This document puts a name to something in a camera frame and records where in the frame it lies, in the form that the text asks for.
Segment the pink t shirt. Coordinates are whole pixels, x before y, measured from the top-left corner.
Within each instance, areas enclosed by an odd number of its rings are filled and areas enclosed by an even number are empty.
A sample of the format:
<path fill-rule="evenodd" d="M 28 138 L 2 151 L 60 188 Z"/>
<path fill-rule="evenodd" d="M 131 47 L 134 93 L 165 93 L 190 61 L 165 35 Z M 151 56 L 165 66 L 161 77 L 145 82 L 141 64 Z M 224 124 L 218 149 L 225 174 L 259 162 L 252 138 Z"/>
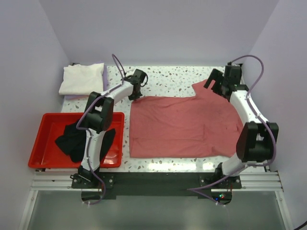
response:
<path fill-rule="evenodd" d="M 191 97 L 146 96 L 130 109 L 132 158 L 231 157 L 243 129 L 235 108 L 223 97 L 192 85 Z"/>

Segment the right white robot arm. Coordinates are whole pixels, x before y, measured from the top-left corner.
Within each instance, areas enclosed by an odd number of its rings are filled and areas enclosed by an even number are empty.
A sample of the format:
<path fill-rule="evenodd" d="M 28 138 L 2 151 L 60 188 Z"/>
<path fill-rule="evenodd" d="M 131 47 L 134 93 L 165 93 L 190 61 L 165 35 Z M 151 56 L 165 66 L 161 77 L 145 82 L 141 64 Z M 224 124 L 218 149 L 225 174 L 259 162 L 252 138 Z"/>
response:
<path fill-rule="evenodd" d="M 228 63 L 224 72 L 213 69 L 204 85 L 224 97 L 237 111 L 243 129 L 236 143 L 236 152 L 220 163 L 214 184 L 225 188 L 231 176 L 238 176 L 247 167 L 265 167 L 276 157 L 279 127 L 265 118 L 250 96 L 247 85 L 241 84 L 242 68 Z"/>

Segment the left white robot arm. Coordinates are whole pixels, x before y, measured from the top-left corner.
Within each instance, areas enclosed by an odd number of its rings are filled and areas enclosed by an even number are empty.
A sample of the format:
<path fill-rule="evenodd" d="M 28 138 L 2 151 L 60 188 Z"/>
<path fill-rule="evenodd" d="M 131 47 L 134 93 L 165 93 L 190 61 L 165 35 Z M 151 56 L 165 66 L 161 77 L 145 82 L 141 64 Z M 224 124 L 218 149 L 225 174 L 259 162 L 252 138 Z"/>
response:
<path fill-rule="evenodd" d="M 89 95 L 85 112 L 78 121 L 76 128 L 86 132 L 84 155 L 78 176 L 89 188 L 99 184 L 101 147 L 104 136 L 113 120 L 114 105 L 124 98 L 130 101 L 139 99 L 141 88 L 148 82 L 148 75 L 135 69 L 132 75 L 122 78 L 120 84 L 101 93 L 92 92 Z"/>

